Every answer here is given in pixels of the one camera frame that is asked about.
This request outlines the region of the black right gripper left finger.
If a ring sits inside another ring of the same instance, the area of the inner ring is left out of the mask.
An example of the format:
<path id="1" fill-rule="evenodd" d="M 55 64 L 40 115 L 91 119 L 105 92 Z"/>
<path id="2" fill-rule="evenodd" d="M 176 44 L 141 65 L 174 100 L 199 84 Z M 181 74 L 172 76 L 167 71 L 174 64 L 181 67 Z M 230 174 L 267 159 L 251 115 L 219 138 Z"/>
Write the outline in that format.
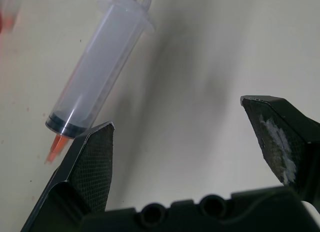
<path id="1" fill-rule="evenodd" d="M 78 232 L 86 215 L 105 211 L 113 174 L 114 130 L 108 121 L 74 139 L 23 232 Z"/>

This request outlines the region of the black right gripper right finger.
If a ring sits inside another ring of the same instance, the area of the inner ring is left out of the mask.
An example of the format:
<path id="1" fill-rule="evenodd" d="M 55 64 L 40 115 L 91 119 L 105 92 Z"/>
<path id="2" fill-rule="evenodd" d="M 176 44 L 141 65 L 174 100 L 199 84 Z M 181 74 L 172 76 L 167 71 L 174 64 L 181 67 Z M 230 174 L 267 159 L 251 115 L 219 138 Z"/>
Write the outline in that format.
<path id="1" fill-rule="evenodd" d="M 271 171 L 301 200 L 320 209 L 320 124 L 284 98 L 240 98 Z"/>

